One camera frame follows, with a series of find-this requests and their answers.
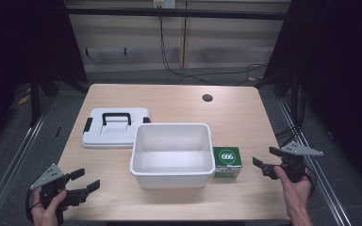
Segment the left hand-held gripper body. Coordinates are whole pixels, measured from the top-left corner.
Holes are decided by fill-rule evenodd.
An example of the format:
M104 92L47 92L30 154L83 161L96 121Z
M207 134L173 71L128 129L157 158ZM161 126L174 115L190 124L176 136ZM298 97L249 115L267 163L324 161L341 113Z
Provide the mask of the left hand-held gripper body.
M56 214L58 217L58 225L64 222L63 211L67 206L77 206L85 202L88 197L88 190L80 188L75 190L67 190L66 185L70 179L70 173L64 173L55 163L53 163L31 186L31 190L41 188L41 203L47 207L51 201L61 191L65 190L67 196L58 206Z

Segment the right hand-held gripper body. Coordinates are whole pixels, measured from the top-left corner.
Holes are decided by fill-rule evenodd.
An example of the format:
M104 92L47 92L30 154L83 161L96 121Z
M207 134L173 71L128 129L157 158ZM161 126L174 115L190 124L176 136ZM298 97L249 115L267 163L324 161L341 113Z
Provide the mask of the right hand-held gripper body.
M292 183L299 182L304 176L306 176L308 180L311 180L311 177L306 173L306 164L304 162L306 156L323 156L323 152L295 141L291 141L284 147L277 149L283 154L279 157L281 159L279 167L284 170Z

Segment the small green box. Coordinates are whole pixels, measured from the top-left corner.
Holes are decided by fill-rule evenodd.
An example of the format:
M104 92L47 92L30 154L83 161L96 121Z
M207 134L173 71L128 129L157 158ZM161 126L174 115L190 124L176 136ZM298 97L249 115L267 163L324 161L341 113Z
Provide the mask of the small green box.
M238 147L214 147L216 169L214 178L232 178L239 176L242 161Z

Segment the white box lid black handle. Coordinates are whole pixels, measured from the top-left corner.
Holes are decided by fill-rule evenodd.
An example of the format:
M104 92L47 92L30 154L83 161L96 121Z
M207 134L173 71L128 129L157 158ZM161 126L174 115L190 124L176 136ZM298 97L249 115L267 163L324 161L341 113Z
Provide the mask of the white box lid black handle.
M92 149L132 148L136 129L150 121L147 108L94 108L86 121L82 144Z

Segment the white plastic storage box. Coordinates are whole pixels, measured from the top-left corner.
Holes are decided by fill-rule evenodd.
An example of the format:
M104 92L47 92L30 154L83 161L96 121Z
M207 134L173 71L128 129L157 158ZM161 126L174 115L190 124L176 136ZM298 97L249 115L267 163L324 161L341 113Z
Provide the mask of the white plastic storage box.
M205 123L145 123L137 128L130 172L147 189L200 188L216 169Z

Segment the person's left hand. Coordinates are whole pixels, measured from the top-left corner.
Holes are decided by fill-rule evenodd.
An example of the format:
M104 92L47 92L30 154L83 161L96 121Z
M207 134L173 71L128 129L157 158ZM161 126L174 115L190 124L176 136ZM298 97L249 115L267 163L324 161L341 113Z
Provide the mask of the person's left hand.
M41 188L37 188L34 192L33 207L31 208L34 226L58 226L56 211L66 196L67 192L63 190L56 195L47 207L44 207L41 204Z

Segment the person's right hand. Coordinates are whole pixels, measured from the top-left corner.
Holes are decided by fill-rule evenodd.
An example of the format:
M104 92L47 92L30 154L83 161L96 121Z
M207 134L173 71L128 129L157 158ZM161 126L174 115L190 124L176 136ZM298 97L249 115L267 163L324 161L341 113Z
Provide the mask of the person's right hand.
M304 176L299 182L292 183L281 167L276 166L274 171L281 181L287 213L290 207L303 206L307 210L307 202L311 188L307 177Z

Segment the black metal stand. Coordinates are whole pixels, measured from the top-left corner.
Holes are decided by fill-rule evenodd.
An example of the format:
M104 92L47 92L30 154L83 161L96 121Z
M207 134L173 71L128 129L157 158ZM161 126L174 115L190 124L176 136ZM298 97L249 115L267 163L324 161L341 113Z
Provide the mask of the black metal stand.
M300 87L296 72L288 69L271 75L265 75L254 87L261 89L273 85L273 93L279 99L279 105L288 123L288 127L275 133L277 139L286 145L292 140L298 140L304 123L306 99Z
M52 70L33 70L30 74L30 97L32 107L31 126L34 126L41 118L40 89L42 89L46 96L56 97L58 95L56 81L61 81L81 93L88 92L88 79L85 73L70 76Z

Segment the black curtain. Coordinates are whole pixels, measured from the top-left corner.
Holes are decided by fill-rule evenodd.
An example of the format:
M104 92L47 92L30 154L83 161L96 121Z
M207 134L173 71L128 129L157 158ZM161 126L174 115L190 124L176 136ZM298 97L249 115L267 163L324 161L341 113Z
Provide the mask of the black curtain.
M362 0L291 0L265 76L279 95L299 79L362 174Z
M88 81L64 0L0 0L0 130L17 86Z

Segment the black horizontal bar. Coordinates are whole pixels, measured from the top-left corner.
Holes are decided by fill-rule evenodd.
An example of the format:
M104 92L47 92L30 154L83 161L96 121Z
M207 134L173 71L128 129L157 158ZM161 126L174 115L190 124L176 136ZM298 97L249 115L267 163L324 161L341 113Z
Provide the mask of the black horizontal bar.
M113 15L113 16L157 16L181 18L216 18L216 19L249 19L283 21L286 13L281 12L250 12L200 9L167 9L167 8L65 8L69 14L80 15Z

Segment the white wall socket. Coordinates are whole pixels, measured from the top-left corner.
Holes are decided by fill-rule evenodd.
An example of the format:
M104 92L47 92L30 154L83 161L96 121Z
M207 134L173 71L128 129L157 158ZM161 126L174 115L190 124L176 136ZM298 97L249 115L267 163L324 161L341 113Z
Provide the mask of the white wall socket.
M175 0L153 0L154 8L176 8Z

